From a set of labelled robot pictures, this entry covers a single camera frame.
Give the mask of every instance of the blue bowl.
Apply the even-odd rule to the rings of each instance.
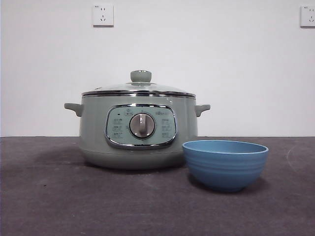
[[[198,140],[183,144],[190,173],[213,190],[237,192],[262,172],[268,148],[259,144]]]

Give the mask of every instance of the gray table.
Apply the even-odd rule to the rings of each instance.
[[[185,166],[98,168],[78,138],[1,138],[1,235],[314,236],[315,137],[226,139],[270,149],[262,176],[234,194]]]

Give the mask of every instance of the sage green cooker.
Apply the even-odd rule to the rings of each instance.
[[[82,94],[65,103],[80,120],[79,147],[95,165],[153,169],[183,164],[182,144],[197,136],[195,94],[151,83],[151,72],[131,72],[131,82]]]

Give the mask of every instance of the silver knob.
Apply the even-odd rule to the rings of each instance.
[[[145,113],[135,115],[130,121],[130,130],[138,138],[149,137],[154,131],[154,120]]]

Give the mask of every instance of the electrical socket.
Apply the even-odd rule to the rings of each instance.
[[[109,3],[92,6],[93,26],[114,26],[114,5]]]
[[[315,6],[301,6],[301,27],[315,27]]]

